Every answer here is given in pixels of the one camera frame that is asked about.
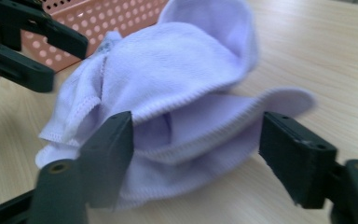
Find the basket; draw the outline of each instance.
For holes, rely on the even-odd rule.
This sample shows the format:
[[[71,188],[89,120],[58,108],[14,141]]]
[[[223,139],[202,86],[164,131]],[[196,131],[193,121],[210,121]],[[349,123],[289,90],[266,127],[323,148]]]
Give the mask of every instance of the basket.
[[[100,45],[108,31],[126,36],[157,22],[168,0],[42,0],[51,17],[89,40],[87,56]],[[47,44],[47,39],[22,31],[22,45],[38,62],[56,72],[80,60]]]

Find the towel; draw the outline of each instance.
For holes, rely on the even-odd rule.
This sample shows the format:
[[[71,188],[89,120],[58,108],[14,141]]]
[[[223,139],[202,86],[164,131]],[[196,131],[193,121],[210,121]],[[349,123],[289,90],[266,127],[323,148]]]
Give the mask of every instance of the towel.
[[[65,80],[36,164],[77,158],[107,118],[130,110],[135,149],[117,209],[204,186],[249,158],[264,111],[297,116],[314,105],[300,88],[230,94],[257,60],[244,1],[172,0],[156,25],[107,33]]]

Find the light wood surface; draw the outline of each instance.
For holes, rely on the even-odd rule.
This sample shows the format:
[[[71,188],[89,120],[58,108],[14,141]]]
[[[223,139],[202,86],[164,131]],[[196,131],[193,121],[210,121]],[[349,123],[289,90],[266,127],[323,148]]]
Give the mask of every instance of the light wood surface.
[[[233,92],[255,95],[279,86],[313,91],[318,106],[298,119],[358,159],[358,6],[328,0],[249,0],[261,60]],[[57,75],[57,86],[77,67]],[[40,94],[0,79],[0,203],[34,187],[37,138],[55,93]],[[115,214],[89,211],[90,223],[329,223],[324,210],[293,205],[255,153],[234,172],[181,197]]]

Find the tabletop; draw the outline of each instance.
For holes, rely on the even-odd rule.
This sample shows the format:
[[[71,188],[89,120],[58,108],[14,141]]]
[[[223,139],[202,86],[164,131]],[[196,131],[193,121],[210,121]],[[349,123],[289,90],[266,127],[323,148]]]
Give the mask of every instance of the tabletop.
[[[298,119],[339,149],[337,160],[358,159],[358,6],[330,0],[249,0],[260,63],[232,92],[252,96],[297,86],[318,105]],[[78,66],[57,75],[57,88]],[[0,203],[34,187],[34,156],[46,142],[56,92],[28,91],[0,78]],[[329,223],[323,210],[295,207],[260,156],[186,195],[109,214],[90,210],[90,223]]]

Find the wood grain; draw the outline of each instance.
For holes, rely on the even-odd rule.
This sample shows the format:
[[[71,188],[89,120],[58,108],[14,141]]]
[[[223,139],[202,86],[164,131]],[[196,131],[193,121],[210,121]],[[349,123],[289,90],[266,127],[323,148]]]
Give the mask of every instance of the wood grain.
[[[358,159],[358,6],[327,0],[249,0],[261,60],[234,94],[256,95],[280,86],[314,92],[318,106],[299,119]],[[57,88],[77,67],[58,74]],[[34,186],[38,133],[56,93],[27,91],[0,79],[0,203]],[[125,212],[89,211],[91,223],[329,223],[324,210],[293,205],[266,164],[254,156],[211,185],[175,199]]]

